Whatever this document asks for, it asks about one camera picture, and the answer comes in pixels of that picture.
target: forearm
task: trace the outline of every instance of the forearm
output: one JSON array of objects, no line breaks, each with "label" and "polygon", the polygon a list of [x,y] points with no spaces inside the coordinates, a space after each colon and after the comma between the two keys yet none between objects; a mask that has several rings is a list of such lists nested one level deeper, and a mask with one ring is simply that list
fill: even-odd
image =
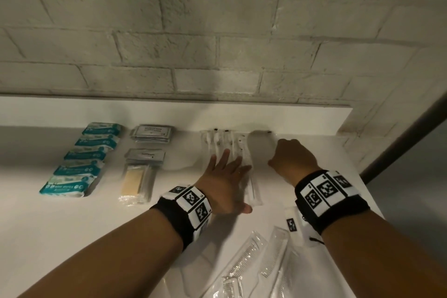
[{"label": "forearm", "polygon": [[322,237],[358,298],[447,297],[445,270],[372,211],[339,219]]},{"label": "forearm", "polygon": [[182,248],[166,217],[148,210],[76,253],[20,298],[146,297]]}]

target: left hand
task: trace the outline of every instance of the left hand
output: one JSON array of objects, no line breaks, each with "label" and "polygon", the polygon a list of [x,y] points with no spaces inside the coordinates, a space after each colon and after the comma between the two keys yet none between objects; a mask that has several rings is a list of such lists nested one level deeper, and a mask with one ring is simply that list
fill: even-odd
[{"label": "left hand", "polygon": [[230,150],[225,149],[216,164],[217,157],[212,155],[203,176],[194,184],[210,202],[213,213],[251,213],[253,208],[237,199],[239,182],[251,169],[251,165],[240,166],[242,157],[228,163]]}]

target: wristband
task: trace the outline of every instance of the wristband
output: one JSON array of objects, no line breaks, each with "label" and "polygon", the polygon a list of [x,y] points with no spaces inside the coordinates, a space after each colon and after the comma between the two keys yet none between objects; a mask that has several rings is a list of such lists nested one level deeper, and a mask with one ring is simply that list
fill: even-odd
[{"label": "wristband", "polygon": [[295,194],[303,218],[320,235],[336,220],[369,210],[359,191],[337,171],[311,173],[297,184]]},{"label": "wristband", "polygon": [[183,240],[183,250],[197,240],[211,218],[207,197],[194,186],[176,186],[151,207],[164,214]]}]

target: hand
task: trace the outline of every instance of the hand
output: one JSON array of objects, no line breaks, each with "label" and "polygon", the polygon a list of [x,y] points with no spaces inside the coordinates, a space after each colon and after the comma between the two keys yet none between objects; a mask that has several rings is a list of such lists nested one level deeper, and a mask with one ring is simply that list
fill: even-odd
[{"label": "hand", "polygon": [[312,152],[296,139],[278,140],[275,155],[268,165],[293,186],[310,173],[321,170]]},{"label": "hand", "polygon": [[251,169],[251,165],[240,166],[242,157],[228,163],[230,150],[225,149],[216,165],[217,157],[213,154],[203,176],[194,184],[210,202],[213,213],[251,213],[253,208],[238,200],[239,182]]}]

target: teal packet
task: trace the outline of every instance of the teal packet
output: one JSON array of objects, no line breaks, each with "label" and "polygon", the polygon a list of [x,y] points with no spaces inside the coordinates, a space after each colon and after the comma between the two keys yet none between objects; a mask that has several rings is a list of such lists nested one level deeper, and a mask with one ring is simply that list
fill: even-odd
[{"label": "teal packet", "polygon": [[78,139],[75,146],[101,146],[105,145],[115,149],[119,138],[113,134],[85,134]]},{"label": "teal packet", "polygon": [[55,176],[77,176],[91,175],[97,177],[104,167],[104,163],[97,159],[65,160],[53,175]]},{"label": "teal packet", "polygon": [[83,197],[95,179],[86,175],[52,176],[39,192],[49,196]]},{"label": "teal packet", "polygon": [[64,159],[98,159],[102,161],[110,150],[111,148],[105,145],[75,146],[65,155]]},{"label": "teal packet", "polygon": [[122,126],[112,123],[90,123],[82,131],[82,134],[113,134],[118,136],[121,133]]}]

